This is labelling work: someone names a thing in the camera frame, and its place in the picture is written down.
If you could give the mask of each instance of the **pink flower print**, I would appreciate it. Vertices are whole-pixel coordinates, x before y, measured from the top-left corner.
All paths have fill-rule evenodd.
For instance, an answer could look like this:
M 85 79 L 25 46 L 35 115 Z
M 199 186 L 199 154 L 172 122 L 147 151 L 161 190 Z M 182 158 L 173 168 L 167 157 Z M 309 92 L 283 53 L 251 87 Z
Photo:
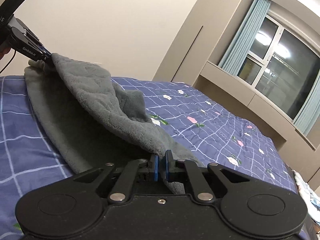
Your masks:
M 187 119 L 189 119 L 189 121 L 192 123 L 197 123 L 197 120 L 194 119 L 193 117 L 188 116 Z

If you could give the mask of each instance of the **circular pad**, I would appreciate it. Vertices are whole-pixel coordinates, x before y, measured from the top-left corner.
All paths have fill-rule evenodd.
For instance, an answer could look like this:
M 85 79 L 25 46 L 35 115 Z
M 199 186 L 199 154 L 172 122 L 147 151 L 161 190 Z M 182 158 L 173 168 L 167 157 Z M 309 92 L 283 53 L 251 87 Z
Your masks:
M 220 210 L 235 230 L 253 238 L 284 238 L 300 230 L 307 215 L 302 198 L 264 181 L 233 184 Z
M 38 203 L 38 208 L 48 215 L 58 216 L 70 212 L 76 205 L 76 200 L 65 194 L 54 194 L 44 197 Z
M 284 202 L 277 196 L 260 194 L 249 198 L 248 207 L 263 216 L 274 216 L 284 210 Z
M 50 193 L 55 191 L 44 187 L 18 201 L 16 217 L 25 231 L 47 237 L 68 236 L 85 230 L 102 214 L 101 199 L 94 192 Z

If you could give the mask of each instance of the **light blue curtain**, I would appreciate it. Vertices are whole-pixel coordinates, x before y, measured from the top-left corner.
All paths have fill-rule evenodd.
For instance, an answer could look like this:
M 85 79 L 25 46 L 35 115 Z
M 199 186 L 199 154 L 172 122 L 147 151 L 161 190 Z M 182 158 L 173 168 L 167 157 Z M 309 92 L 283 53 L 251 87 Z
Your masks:
M 218 66 L 236 76 L 269 10 L 270 0 L 254 0 Z
M 302 108 L 293 120 L 294 125 L 307 135 L 320 115 L 320 73 L 304 102 Z

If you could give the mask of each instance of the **human hand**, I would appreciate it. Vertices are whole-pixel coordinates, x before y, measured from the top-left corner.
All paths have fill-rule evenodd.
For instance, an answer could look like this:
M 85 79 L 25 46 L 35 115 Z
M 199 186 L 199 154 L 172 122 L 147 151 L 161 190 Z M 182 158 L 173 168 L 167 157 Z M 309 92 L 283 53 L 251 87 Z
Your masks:
M 8 54 L 10 51 L 10 47 L 5 48 L 3 51 L 0 52 L 0 59 L 2 59 L 4 57 L 5 54 Z

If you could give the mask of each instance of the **window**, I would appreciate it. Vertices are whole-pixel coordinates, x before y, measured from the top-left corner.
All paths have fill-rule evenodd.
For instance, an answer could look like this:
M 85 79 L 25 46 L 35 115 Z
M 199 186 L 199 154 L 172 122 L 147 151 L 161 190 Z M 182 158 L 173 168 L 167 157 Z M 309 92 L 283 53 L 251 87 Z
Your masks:
M 238 76 L 294 119 L 319 69 L 319 56 L 267 15 Z

